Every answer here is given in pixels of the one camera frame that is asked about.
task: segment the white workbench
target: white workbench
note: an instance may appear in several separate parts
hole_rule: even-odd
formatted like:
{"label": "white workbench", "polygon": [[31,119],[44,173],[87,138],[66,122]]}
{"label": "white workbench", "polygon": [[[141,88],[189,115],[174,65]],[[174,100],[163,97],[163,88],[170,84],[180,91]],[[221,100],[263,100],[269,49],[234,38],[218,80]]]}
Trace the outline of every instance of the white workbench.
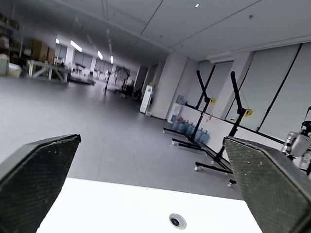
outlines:
{"label": "white workbench", "polygon": [[[187,222],[176,229],[169,215]],[[37,233],[261,233],[246,203],[67,178]]]}

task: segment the black stand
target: black stand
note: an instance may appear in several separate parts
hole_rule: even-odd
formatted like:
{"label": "black stand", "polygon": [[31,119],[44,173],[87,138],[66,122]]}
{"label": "black stand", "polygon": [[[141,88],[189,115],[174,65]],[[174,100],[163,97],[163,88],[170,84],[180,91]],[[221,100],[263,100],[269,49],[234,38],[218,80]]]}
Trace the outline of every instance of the black stand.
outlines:
{"label": "black stand", "polygon": [[[206,94],[206,91],[205,89],[207,88],[207,86],[204,86],[203,84],[203,81],[202,81],[202,78],[201,78],[201,74],[200,74],[200,71],[197,70],[196,71],[196,74],[198,76],[198,79],[199,79],[199,83],[200,83],[200,86],[201,86],[201,89],[203,90],[203,95],[204,95],[204,102],[205,102],[205,106],[204,106],[204,109],[203,111],[201,111],[201,115],[200,115],[200,118],[198,120],[198,123],[196,124],[195,126],[195,129],[194,129],[194,132],[193,134],[189,137],[188,135],[184,134],[184,133],[181,133],[181,132],[178,132],[176,130],[172,130],[172,129],[168,129],[168,128],[163,128],[163,132],[166,133],[166,132],[171,132],[171,133],[176,133],[176,134],[179,134],[179,135],[182,135],[184,136],[185,138],[187,138],[189,142],[185,142],[185,141],[182,141],[182,140],[179,140],[179,139],[175,139],[175,138],[172,138],[172,144],[173,145],[179,145],[179,146],[183,146],[183,145],[188,145],[188,146],[195,146],[195,147],[199,147],[199,144],[197,144],[195,141],[194,141],[194,138],[195,138],[195,135],[196,135],[196,132],[198,131],[199,127],[200,127],[200,124],[202,122],[202,119],[203,119],[203,115],[204,115],[204,112],[206,111],[209,103],[210,103],[210,98],[207,96]],[[191,105],[188,105],[188,104],[185,104],[185,106],[187,107],[190,107],[190,108],[193,108],[195,110],[198,109],[200,104],[198,104],[196,107],[193,107]]]}
{"label": "black stand", "polygon": [[104,89],[105,92],[107,91],[107,87],[108,87],[110,75],[111,75],[111,73],[108,71],[108,78],[107,78],[107,81],[106,81],[106,87],[105,87],[105,89]]}
{"label": "black stand", "polygon": [[[234,95],[235,95],[235,98],[237,100],[237,105],[238,105],[238,111],[237,112],[239,114],[238,119],[234,123],[234,125],[233,125],[233,127],[232,127],[232,129],[231,129],[231,131],[230,131],[230,133],[228,135],[229,137],[233,137],[235,135],[235,133],[237,132],[238,126],[240,125],[240,122],[241,122],[243,116],[245,115],[245,113],[247,112],[247,110],[242,107],[241,99],[240,99],[240,96],[239,96],[239,89],[238,89],[237,81],[235,79],[235,72],[232,71],[230,76],[231,76],[231,81],[232,81],[232,85],[233,85]],[[221,147],[220,151],[216,154],[215,158],[213,159],[212,164],[214,164],[216,162],[217,164],[222,166],[221,164],[223,164],[223,163],[222,163],[221,159],[223,158],[223,151],[224,150],[225,150],[225,146],[223,145]],[[228,171],[225,171],[223,169],[219,169],[217,167],[209,166],[209,165],[202,164],[202,163],[199,163],[199,162],[196,162],[195,165],[196,165],[195,170],[198,170],[201,167],[205,167],[205,168],[217,170],[217,171],[220,171],[220,172],[224,172],[224,173],[227,173],[227,174],[228,173],[229,174],[233,174],[231,169],[230,169],[230,172],[228,172]],[[234,180],[230,180],[228,186],[231,186],[232,184],[236,184],[236,182]]]}

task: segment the mobile stand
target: mobile stand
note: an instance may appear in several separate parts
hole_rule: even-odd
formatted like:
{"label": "mobile stand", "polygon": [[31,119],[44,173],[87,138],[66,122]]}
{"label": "mobile stand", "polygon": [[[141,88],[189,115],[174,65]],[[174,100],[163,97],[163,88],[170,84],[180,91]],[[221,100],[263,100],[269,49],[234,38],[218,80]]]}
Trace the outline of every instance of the mobile stand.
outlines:
{"label": "mobile stand", "polygon": [[[241,122],[242,118],[244,116],[249,116],[251,114],[251,110],[250,109],[245,109],[245,108],[242,107],[241,98],[239,96],[239,89],[238,89],[237,81],[236,81],[236,78],[235,78],[235,72],[232,71],[230,73],[230,76],[231,76],[231,81],[232,81],[232,85],[233,85],[234,95],[235,95],[235,98],[236,98],[236,101],[237,101],[237,106],[238,106],[237,112],[238,112],[238,115],[239,115],[237,120],[233,124],[233,127],[232,127],[232,129],[231,129],[231,131],[230,131],[230,133],[228,135],[228,137],[233,137],[235,135],[235,133],[237,132],[237,130],[238,130],[238,126],[240,125],[240,122]],[[229,169],[222,162],[224,150],[225,150],[225,146],[223,145],[221,147],[220,151],[216,154],[216,156],[214,156],[214,158],[213,158],[213,160],[211,162],[212,165],[217,163],[218,165],[220,165],[224,169],[219,169],[219,168],[217,168],[215,166],[209,166],[209,165],[206,165],[206,164],[202,164],[202,163],[196,162],[194,170],[198,171],[202,167],[204,167],[204,168],[209,168],[209,169],[217,170],[217,171],[220,171],[220,172],[224,172],[226,174],[233,174],[232,170]],[[228,186],[230,187],[233,184],[236,184],[236,181],[230,180]]]}
{"label": "mobile stand", "polygon": [[[196,142],[194,141],[194,138],[195,138],[196,132],[198,131],[198,129],[199,129],[199,127],[200,127],[201,121],[202,121],[202,119],[203,119],[204,112],[206,111],[206,109],[207,109],[207,107],[208,107],[208,105],[209,105],[209,103],[210,103],[210,101],[211,101],[211,98],[209,98],[209,97],[207,96],[206,91],[205,91],[206,88],[207,88],[208,82],[207,82],[206,86],[204,86],[204,85],[203,85],[202,78],[201,78],[200,71],[197,70],[197,71],[196,71],[196,74],[197,74],[197,76],[198,76],[201,89],[203,90],[205,106],[204,106],[203,111],[201,111],[200,118],[199,118],[198,123],[196,124],[195,129],[194,129],[194,131],[193,131],[193,133],[192,133],[191,136],[188,136],[188,135],[186,135],[185,133],[181,133],[181,132],[178,132],[178,131],[176,131],[176,130],[172,130],[172,129],[168,129],[168,128],[163,128],[163,133],[166,133],[166,132],[175,133],[175,134],[184,136],[184,137],[188,140],[188,142],[185,142],[185,141],[182,141],[182,140],[179,140],[179,139],[172,138],[172,145],[174,145],[174,146],[180,146],[180,145],[184,146],[184,145],[188,145],[188,146],[190,146],[190,147],[198,147],[198,148],[201,147],[198,143],[196,143]],[[191,105],[188,105],[188,104],[185,104],[185,106],[190,107],[190,108],[192,108],[192,109],[194,109],[194,110],[198,110],[199,105],[200,105],[200,102],[198,103],[198,105],[197,105],[196,107],[191,106]]]}

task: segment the white appliance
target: white appliance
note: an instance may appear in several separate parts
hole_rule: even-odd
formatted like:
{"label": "white appliance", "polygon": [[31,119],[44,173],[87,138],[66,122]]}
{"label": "white appliance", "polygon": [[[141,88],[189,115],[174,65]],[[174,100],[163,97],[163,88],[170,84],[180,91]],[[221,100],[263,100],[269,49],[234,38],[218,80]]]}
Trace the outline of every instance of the white appliance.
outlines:
{"label": "white appliance", "polygon": [[141,106],[140,106],[141,113],[145,114],[146,111],[148,110],[153,94],[154,94],[154,88],[152,86],[147,85],[145,95],[144,95],[144,98],[142,99]]}

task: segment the yellow clamp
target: yellow clamp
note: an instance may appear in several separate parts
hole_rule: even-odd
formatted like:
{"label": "yellow clamp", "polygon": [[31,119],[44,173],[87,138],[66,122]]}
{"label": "yellow clamp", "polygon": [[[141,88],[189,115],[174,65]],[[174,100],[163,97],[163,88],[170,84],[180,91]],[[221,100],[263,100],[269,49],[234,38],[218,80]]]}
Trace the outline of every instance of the yellow clamp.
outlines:
{"label": "yellow clamp", "polygon": [[[249,116],[252,115],[252,114],[253,114],[253,110],[248,108],[248,109],[245,111],[245,113],[244,113],[244,117],[249,117]],[[239,118],[239,116],[237,116],[235,119],[231,119],[231,120],[233,120],[234,122],[236,122],[238,118]]]}
{"label": "yellow clamp", "polygon": [[253,114],[253,110],[248,108],[246,112],[244,113],[244,117],[249,117],[252,114]]}
{"label": "yellow clamp", "polygon": [[215,102],[216,102],[216,98],[211,98],[210,101],[209,101],[210,104],[213,104]]}

